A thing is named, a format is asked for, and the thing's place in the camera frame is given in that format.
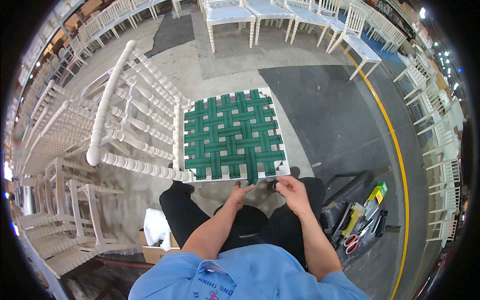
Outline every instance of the ceiling light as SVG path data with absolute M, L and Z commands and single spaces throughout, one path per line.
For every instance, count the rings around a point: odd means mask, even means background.
M 423 7 L 421 8 L 419 15 L 421 19 L 425 19 L 425 9 Z

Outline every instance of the cardboard box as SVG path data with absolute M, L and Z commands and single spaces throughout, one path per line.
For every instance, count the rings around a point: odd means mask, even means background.
M 142 242 L 143 251 L 144 251 L 144 258 L 145 262 L 149 264 L 156 264 L 160 261 L 162 257 L 172 253 L 180 252 L 180 247 L 173 237 L 173 234 L 170 233 L 170 244 L 172 249 L 169 251 L 165 251 L 159 247 L 158 243 L 154 244 L 153 246 L 148 246 L 147 240 L 145 238 L 144 227 L 141 226 L 139 228 L 140 233 L 140 241 Z

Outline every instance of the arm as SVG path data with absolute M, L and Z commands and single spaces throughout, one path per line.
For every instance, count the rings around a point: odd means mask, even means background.
M 195 253 L 203 260 L 216 259 L 230 234 L 237 212 L 243 207 L 243 198 L 254 187 L 252 184 L 242 189 L 240 181 L 237 181 L 227 202 L 215 216 L 201 224 L 190 235 L 181 251 Z
M 310 273 L 320 282 L 328 273 L 342 272 L 335 249 L 313 214 L 303 183 L 292 176 L 278 177 L 277 180 L 276 190 L 285 197 L 288 207 L 300 219 L 305 260 Z

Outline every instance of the light blue shirt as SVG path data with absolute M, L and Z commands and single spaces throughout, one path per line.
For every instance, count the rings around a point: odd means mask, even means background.
M 225 251 L 218 259 L 181 252 L 164 256 L 137 279 L 129 300 L 366 300 L 342 272 L 319 283 L 283 248 L 258 244 Z

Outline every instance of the person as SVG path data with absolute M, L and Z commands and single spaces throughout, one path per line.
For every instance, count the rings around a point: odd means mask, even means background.
M 343 274 L 318 223 L 326 195 L 322 181 L 276 180 L 286 203 L 248 238 L 232 224 L 253 185 L 241 188 L 238 181 L 210 218 L 191 200 L 193 186 L 175 181 L 160 204 L 181 251 L 141 275 L 129 300 L 370 299 Z

